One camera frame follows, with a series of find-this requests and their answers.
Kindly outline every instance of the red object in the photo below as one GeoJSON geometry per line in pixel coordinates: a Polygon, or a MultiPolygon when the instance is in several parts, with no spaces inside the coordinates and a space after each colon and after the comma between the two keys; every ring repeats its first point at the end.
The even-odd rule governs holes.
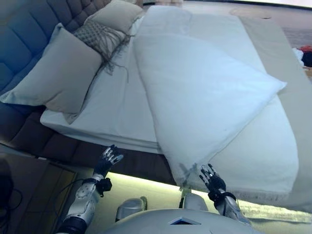
{"type": "Polygon", "coordinates": [[[299,50],[301,50],[303,53],[305,53],[305,52],[312,52],[312,46],[304,45],[304,46],[301,46],[299,48],[299,50]]]}

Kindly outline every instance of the beige pillow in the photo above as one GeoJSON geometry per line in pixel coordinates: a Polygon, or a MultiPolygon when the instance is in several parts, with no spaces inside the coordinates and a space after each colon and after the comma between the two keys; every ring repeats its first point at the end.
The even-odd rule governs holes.
{"type": "Polygon", "coordinates": [[[113,0],[90,19],[127,33],[142,12],[143,9],[137,5],[122,0],[113,0]]]}
{"type": "Polygon", "coordinates": [[[35,67],[0,101],[79,113],[100,65],[101,56],[96,51],[61,28],[35,67]]]}

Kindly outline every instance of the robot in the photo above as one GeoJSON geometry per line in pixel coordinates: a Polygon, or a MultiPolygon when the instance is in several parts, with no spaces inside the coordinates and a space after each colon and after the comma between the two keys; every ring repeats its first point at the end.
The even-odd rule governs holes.
{"type": "MultiPolygon", "coordinates": [[[[110,179],[105,177],[122,158],[115,145],[104,151],[92,177],[78,188],[76,199],[56,234],[85,233],[99,197],[112,187],[110,179]]],[[[203,165],[201,173],[199,177],[209,191],[208,197],[220,215],[208,212],[203,198],[195,194],[184,197],[183,209],[147,210],[146,198],[133,198],[119,206],[116,223],[100,234],[261,234],[241,213],[235,196],[226,192],[225,182],[212,165],[203,165]]]]}

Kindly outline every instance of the pillow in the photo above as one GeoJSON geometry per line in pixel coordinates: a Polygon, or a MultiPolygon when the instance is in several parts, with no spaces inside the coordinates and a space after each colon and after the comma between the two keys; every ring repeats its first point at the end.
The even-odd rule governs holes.
{"type": "Polygon", "coordinates": [[[143,9],[122,0],[113,0],[89,19],[127,33],[143,9]]]}
{"type": "Polygon", "coordinates": [[[45,105],[67,114],[79,113],[101,56],[64,28],[46,47],[28,75],[0,101],[30,106],[45,105]]]}
{"type": "Polygon", "coordinates": [[[178,185],[188,184],[286,85],[199,39],[142,35],[134,49],[156,138],[178,185]]]}
{"type": "Polygon", "coordinates": [[[104,64],[110,61],[113,52],[123,41],[129,41],[128,36],[125,39],[124,33],[92,20],[87,21],[74,32],[74,35],[100,53],[104,64]]]}

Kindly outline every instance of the gray pillow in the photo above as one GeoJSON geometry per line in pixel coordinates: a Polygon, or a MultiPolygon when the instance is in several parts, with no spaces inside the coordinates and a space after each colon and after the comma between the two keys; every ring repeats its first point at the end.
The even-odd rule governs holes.
{"type": "Polygon", "coordinates": [[[103,64],[112,72],[113,66],[109,63],[113,52],[122,44],[129,41],[129,36],[109,28],[103,24],[88,20],[74,35],[86,45],[97,51],[102,56],[103,64]]]}
{"type": "Polygon", "coordinates": [[[112,0],[90,17],[90,20],[127,34],[133,22],[142,13],[143,9],[137,5],[122,0],[112,0]]]}
{"type": "Polygon", "coordinates": [[[35,67],[0,101],[77,114],[100,65],[96,51],[59,28],[35,67]]]}

